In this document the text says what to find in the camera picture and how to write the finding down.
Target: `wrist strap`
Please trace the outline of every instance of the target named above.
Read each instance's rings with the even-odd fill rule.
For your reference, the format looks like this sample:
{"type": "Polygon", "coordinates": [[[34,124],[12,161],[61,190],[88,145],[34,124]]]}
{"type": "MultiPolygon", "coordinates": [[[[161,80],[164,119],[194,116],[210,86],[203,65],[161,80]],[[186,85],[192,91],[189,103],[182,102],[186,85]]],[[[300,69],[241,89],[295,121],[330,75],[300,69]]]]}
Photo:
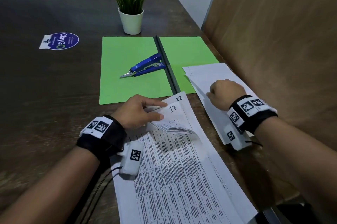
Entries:
{"type": "Polygon", "coordinates": [[[278,116],[277,110],[263,100],[244,95],[232,103],[227,115],[237,128],[254,134],[256,128],[267,118],[278,116]]]}
{"type": "Polygon", "coordinates": [[[121,150],[126,138],[123,126],[113,117],[96,117],[80,132],[77,146],[93,153],[101,162],[121,150]]]}

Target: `green paper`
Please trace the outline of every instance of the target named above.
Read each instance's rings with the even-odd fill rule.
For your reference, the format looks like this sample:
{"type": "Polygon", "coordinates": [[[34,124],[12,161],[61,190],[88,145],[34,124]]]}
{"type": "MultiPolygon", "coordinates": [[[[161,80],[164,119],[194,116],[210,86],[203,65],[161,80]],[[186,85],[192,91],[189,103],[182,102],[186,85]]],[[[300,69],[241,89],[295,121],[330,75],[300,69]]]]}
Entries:
{"type": "Polygon", "coordinates": [[[157,52],[152,37],[103,37],[99,104],[125,102],[135,94],[149,98],[171,96],[164,69],[138,77],[119,78],[157,52]]]}
{"type": "Polygon", "coordinates": [[[201,37],[160,37],[181,91],[195,93],[183,67],[218,63],[201,37]]]}

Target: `potted plant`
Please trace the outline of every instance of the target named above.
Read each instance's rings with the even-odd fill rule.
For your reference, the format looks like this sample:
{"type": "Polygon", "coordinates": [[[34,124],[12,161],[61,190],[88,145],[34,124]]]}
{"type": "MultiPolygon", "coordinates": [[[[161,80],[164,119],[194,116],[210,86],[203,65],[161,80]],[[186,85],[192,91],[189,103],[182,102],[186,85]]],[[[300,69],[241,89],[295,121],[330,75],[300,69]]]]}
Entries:
{"type": "Polygon", "coordinates": [[[144,0],[116,0],[124,32],[136,35],[141,32],[144,0]]]}

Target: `wooden table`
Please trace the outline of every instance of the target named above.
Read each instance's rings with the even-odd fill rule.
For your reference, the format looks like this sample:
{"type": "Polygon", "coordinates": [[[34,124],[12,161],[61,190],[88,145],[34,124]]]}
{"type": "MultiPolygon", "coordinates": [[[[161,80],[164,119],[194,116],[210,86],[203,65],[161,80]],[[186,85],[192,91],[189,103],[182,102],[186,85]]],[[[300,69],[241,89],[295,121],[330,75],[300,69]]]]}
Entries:
{"type": "MultiPolygon", "coordinates": [[[[115,0],[0,0],[1,145],[0,209],[3,211],[73,148],[93,117],[121,104],[99,105],[101,41],[125,36],[115,0]],[[77,46],[39,50],[45,34],[71,32],[77,46]]],[[[146,0],[140,36],[202,36],[178,0],[146,0]]],[[[222,145],[196,94],[188,99],[209,140],[258,209],[298,192],[259,146],[234,151],[222,145]]],[[[92,216],[118,222],[110,184],[92,216]]]]}

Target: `blue circular sticker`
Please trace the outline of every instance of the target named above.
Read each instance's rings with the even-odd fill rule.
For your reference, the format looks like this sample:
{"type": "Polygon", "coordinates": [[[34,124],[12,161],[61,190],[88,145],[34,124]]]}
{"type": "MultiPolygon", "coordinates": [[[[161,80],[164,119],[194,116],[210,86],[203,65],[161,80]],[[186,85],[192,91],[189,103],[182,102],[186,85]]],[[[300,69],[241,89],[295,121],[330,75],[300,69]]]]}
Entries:
{"type": "Polygon", "coordinates": [[[44,35],[40,49],[64,50],[77,45],[79,40],[78,36],[68,32],[44,35]]]}

